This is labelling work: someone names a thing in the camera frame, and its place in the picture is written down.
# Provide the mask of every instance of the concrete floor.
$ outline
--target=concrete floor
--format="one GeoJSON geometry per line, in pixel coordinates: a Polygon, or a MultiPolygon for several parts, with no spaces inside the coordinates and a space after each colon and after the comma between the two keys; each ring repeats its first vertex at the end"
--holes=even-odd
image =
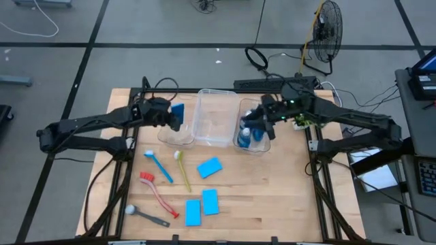
{"type": "MultiPolygon", "coordinates": [[[[30,88],[0,85],[0,103],[10,104],[16,113],[0,141],[0,244],[16,239],[46,159],[35,132],[60,119],[103,2],[73,0],[72,9],[43,5],[60,28],[56,37],[48,39],[17,35],[0,26],[0,74],[34,79],[30,88]],[[14,44],[8,47],[6,42],[77,43],[82,48],[20,48],[14,44]]],[[[394,0],[337,3],[343,14],[343,44],[358,46],[340,51],[331,76],[324,78],[308,69],[303,74],[317,75],[321,81],[351,91],[363,103],[394,84],[395,69],[412,66],[420,57],[416,50],[406,48],[377,50],[380,45],[414,45],[394,0]]],[[[436,46],[436,37],[429,33],[434,29],[431,16],[436,1],[401,3],[419,42],[436,46]]],[[[96,42],[253,43],[262,0],[222,0],[216,4],[216,12],[203,15],[187,0],[109,0],[96,42]]],[[[316,0],[267,1],[258,43],[303,43],[316,7],[316,0]]],[[[52,33],[54,29],[37,10],[17,7],[7,0],[0,1],[0,21],[32,33],[52,33]]],[[[261,51],[265,55],[299,55],[297,49],[261,51]]],[[[319,61],[311,63],[325,67],[319,61]]],[[[271,59],[268,70],[293,76],[298,66],[299,60],[279,56],[271,59]]],[[[70,118],[104,113],[111,89],[140,86],[142,76],[152,85],[160,78],[173,77],[182,88],[232,88],[234,80],[262,78],[245,58],[243,48],[94,48],[70,118]]],[[[340,95],[344,106],[357,108],[351,96],[340,95]]],[[[392,115],[403,128],[403,137],[409,135],[399,99],[383,104],[376,112],[392,115]]],[[[70,151],[63,155],[92,160],[94,153],[70,151]]],[[[28,242],[74,236],[90,172],[91,165],[86,163],[54,163],[28,242]]],[[[402,227],[398,206],[373,201],[359,185],[356,190],[368,238],[391,244],[425,244],[416,237],[395,233],[402,227]]]]}

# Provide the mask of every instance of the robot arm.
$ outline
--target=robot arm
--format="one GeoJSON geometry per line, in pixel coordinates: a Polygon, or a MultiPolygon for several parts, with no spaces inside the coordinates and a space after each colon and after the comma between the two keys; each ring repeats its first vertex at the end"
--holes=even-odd
{"type": "Polygon", "coordinates": [[[276,101],[271,95],[263,95],[258,108],[243,118],[245,126],[266,131],[271,140],[275,139],[273,126],[276,122],[300,115],[316,125],[338,122],[371,130],[364,135],[337,141],[310,141],[309,150],[316,153],[318,160],[327,162],[331,162],[339,152],[369,146],[392,150],[402,144],[401,128],[389,116],[340,108],[299,84],[283,86],[281,97],[281,101],[276,101]]]}
{"type": "Polygon", "coordinates": [[[45,153],[59,153],[67,149],[105,150],[114,160],[129,160],[129,143],[124,137],[113,137],[109,140],[75,136],[94,130],[114,127],[122,129],[136,126],[165,126],[172,130],[180,129],[180,121],[168,112],[171,102],[163,98],[151,98],[144,103],[117,108],[108,114],[89,116],[86,118],[60,120],[38,130],[40,149],[45,153]]]}

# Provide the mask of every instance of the white brush head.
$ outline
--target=white brush head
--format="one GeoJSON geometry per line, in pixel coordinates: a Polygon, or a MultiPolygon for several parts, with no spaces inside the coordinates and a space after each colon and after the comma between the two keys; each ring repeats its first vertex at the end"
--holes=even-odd
{"type": "Polygon", "coordinates": [[[154,155],[154,153],[153,153],[153,151],[152,150],[147,150],[146,152],[145,152],[145,154],[144,154],[146,157],[151,157],[151,156],[153,156],[154,155]]]}
{"type": "Polygon", "coordinates": [[[126,214],[135,214],[135,210],[136,210],[136,207],[134,205],[130,204],[130,205],[127,205],[127,207],[125,207],[124,212],[126,214]]]}
{"type": "Polygon", "coordinates": [[[174,153],[174,159],[178,160],[178,158],[180,157],[180,150],[176,150],[176,152],[174,153]]]}

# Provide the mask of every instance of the pink brush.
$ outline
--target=pink brush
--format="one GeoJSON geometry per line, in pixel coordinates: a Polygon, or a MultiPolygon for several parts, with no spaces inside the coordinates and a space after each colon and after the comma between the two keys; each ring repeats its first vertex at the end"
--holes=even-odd
{"type": "Polygon", "coordinates": [[[174,218],[178,217],[178,213],[176,211],[174,211],[163,199],[162,197],[159,196],[159,193],[157,193],[157,189],[156,186],[153,184],[153,181],[155,179],[155,176],[153,174],[147,173],[147,172],[140,172],[140,179],[139,181],[141,181],[144,184],[147,184],[151,190],[153,191],[153,193],[156,196],[156,199],[158,200],[158,202],[161,204],[161,206],[163,208],[165,208],[165,210],[169,211],[169,213],[171,213],[174,218]]]}

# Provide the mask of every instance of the clear plastic container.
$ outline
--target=clear plastic container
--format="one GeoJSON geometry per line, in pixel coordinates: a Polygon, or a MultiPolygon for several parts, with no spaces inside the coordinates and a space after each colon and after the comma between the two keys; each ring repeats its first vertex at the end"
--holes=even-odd
{"type": "Polygon", "coordinates": [[[227,147],[233,139],[239,96],[231,91],[204,88],[198,92],[193,120],[196,144],[227,147]]]}
{"type": "Polygon", "coordinates": [[[249,154],[263,154],[269,151],[271,148],[270,139],[268,138],[268,134],[266,132],[264,132],[264,137],[259,142],[253,139],[253,133],[251,133],[251,142],[248,148],[242,148],[238,144],[240,118],[242,116],[245,116],[245,113],[249,110],[256,109],[259,104],[260,101],[256,99],[243,99],[239,103],[238,118],[236,120],[236,128],[233,136],[233,145],[235,149],[239,152],[245,152],[249,154]]]}
{"type": "MultiPolygon", "coordinates": [[[[177,95],[177,98],[174,99],[176,103],[185,103],[187,100],[197,99],[197,96],[191,95],[177,95]]],[[[173,148],[191,148],[194,145],[194,135],[193,135],[193,115],[194,109],[185,107],[184,115],[183,115],[183,124],[180,126],[180,130],[175,132],[171,130],[170,127],[165,126],[162,127],[159,133],[157,134],[157,139],[159,139],[162,143],[169,147],[173,148]]]]}

